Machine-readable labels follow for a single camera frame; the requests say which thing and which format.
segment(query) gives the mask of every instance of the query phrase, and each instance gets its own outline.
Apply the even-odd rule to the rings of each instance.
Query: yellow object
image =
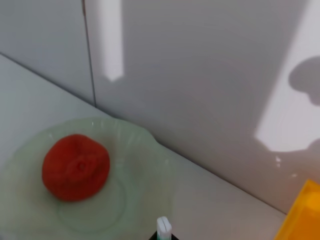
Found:
[[[274,240],[320,240],[320,185],[307,180]]]

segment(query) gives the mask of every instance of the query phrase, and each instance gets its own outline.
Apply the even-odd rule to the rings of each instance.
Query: white countertop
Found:
[[[27,139],[58,123],[107,117],[0,55],[0,165]],[[181,240],[272,240],[285,215],[168,150],[178,166],[173,233]]]

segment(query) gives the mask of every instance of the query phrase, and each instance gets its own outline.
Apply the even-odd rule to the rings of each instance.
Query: white wall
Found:
[[[0,53],[94,103],[81,0],[1,0]]]
[[[320,38],[308,36],[312,46],[294,43],[306,25],[319,32],[319,17],[306,20],[320,16],[315,1],[87,0],[97,106],[146,127],[165,145],[287,212],[306,178],[320,181],[320,161],[314,160],[320,154],[306,149],[314,158],[301,165],[305,146],[284,152],[277,142],[272,148],[275,139],[296,141],[301,131],[285,138],[274,124],[294,102],[269,109],[279,104],[270,103],[279,81],[303,96],[290,87],[295,65],[286,62],[293,48],[308,49],[295,64],[309,52],[320,54],[312,47]],[[319,112],[315,106],[310,111]],[[305,124],[296,121],[291,130]],[[320,123],[312,127],[320,137]]]

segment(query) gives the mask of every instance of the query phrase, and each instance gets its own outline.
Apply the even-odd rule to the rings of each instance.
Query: red tomato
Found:
[[[109,170],[108,151],[89,137],[74,134],[57,141],[46,154],[42,181],[58,199],[80,201],[104,186]]]

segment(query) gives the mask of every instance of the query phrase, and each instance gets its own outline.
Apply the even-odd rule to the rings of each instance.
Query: clear plate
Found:
[[[110,174],[102,190],[63,202],[42,183],[42,164],[61,138],[83,134],[105,146]],[[32,137],[0,169],[0,233],[16,240],[143,240],[171,216],[173,165],[144,128],[114,118],[67,121]]]

